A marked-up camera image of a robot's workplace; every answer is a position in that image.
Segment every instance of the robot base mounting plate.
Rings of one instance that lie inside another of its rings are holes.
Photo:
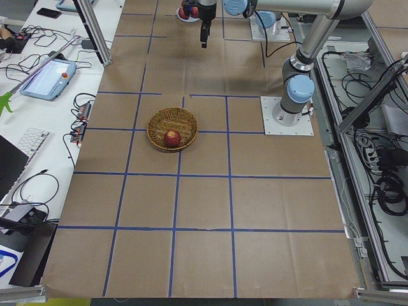
[[[286,27],[286,20],[282,17],[280,21],[281,27]],[[265,34],[259,30],[259,27],[256,23],[256,19],[254,16],[249,17],[249,23],[251,25],[251,34],[253,41],[265,41]],[[276,43],[285,43],[290,41],[291,38],[289,36],[289,31],[287,29],[280,29],[279,33],[274,34],[273,28],[266,29],[266,34],[268,35],[269,42],[276,42]]]
[[[261,97],[263,126],[265,135],[281,136],[314,136],[312,123],[308,115],[302,116],[295,126],[282,126],[272,117],[272,111],[275,105],[281,102],[281,97]]]

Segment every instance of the white cable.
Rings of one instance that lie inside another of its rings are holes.
[[[346,179],[343,181],[343,187],[342,187],[342,190],[341,190],[341,192],[340,192],[340,199],[341,199],[341,201],[342,201],[342,204],[343,204],[344,208],[346,209],[347,216],[349,217],[349,220],[350,220],[350,224],[351,224],[351,225],[353,226],[353,228],[357,231],[357,234],[358,234],[358,235],[356,235],[356,238],[360,238],[360,237],[361,237],[360,231],[358,230],[357,226],[356,226],[355,223],[353,222],[353,218],[351,217],[351,214],[350,214],[350,211],[349,211],[349,209],[348,209],[348,207],[347,207],[347,204],[346,204],[346,202],[345,202],[344,199],[343,199],[343,193],[344,193],[344,190],[346,189],[346,182],[347,182],[347,180],[348,180],[349,178],[350,178],[350,177],[346,178]]]

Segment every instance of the white table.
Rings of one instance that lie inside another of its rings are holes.
[[[99,25],[105,37],[105,40],[113,41],[117,24],[122,13],[119,5],[124,0],[97,0],[94,3],[94,11],[98,18]],[[57,1],[39,0],[33,12],[30,14],[24,27],[29,25],[41,26],[48,29],[55,29],[70,33],[75,29],[75,34],[84,38],[87,33],[77,13],[63,12],[57,19],[39,16],[36,12],[42,8],[51,8],[55,10]],[[40,41],[41,44],[47,44],[47,39]],[[21,54],[13,55],[9,60],[0,63],[0,67],[7,64],[17,63],[30,54],[47,54],[50,51],[58,50],[66,43],[65,40],[58,39],[49,47],[35,46],[33,40],[30,40]],[[80,46],[67,48],[63,54],[65,58],[75,60]],[[35,155],[29,166],[24,171],[20,181],[38,173],[41,170],[48,169],[50,174],[57,177],[59,181],[59,191],[56,197],[48,203],[50,213],[48,218],[59,218],[64,206],[66,193],[68,192],[69,183],[73,174],[72,162],[68,159],[68,152],[62,142],[63,134],[70,132],[70,126],[75,120],[70,109],[73,108],[73,99],[80,92],[87,92],[96,95],[99,83],[103,74],[103,65],[100,64],[96,54],[80,54],[80,61],[92,63],[92,68],[78,69],[75,76],[70,80],[68,86],[55,101],[45,101],[41,99],[30,98],[16,93],[11,97],[10,107],[13,113],[3,110],[0,117],[0,134],[10,142],[16,144],[28,128],[44,129],[50,132],[45,143],[41,146],[40,151]],[[9,76],[22,80],[25,75],[18,72],[9,71]],[[0,70],[0,94],[12,89],[18,82],[6,79],[4,70]],[[92,99],[90,96],[78,97],[78,104],[83,104]],[[77,160],[79,148],[69,142],[66,137],[68,147],[72,153],[74,161]],[[49,177],[35,178],[24,188],[24,194],[30,195],[31,201],[47,201],[55,192],[55,181]],[[10,203],[11,193],[5,197],[3,203]],[[8,266],[7,260],[0,263],[0,270]],[[0,288],[11,288],[8,283],[13,275],[14,269],[0,278]]]

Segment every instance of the brown paper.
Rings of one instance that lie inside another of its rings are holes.
[[[295,46],[265,59],[248,20],[217,18],[202,49],[178,5],[125,4],[118,34],[132,36],[115,37],[42,283],[54,297],[349,298],[317,122],[311,137],[263,134],[258,97],[282,95]],[[198,120],[181,153],[145,132],[170,106]]]

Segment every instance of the keyboard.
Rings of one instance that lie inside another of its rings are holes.
[[[28,155],[27,164],[33,159],[50,132],[30,127],[25,131],[16,147]]]

